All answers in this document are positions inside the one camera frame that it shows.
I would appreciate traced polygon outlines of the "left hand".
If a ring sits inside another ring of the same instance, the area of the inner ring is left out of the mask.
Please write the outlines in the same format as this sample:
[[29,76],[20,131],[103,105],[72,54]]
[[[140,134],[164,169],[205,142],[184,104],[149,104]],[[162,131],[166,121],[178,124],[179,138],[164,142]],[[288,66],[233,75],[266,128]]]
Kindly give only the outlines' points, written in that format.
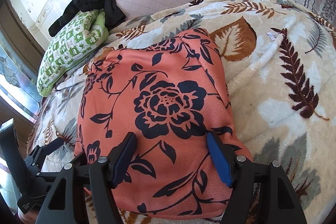
[[37,210],[31,210],[28,213],[24,214],[20,209],[18,209],[18,219],[21,223],[24,224],[35,224],[39,212]]

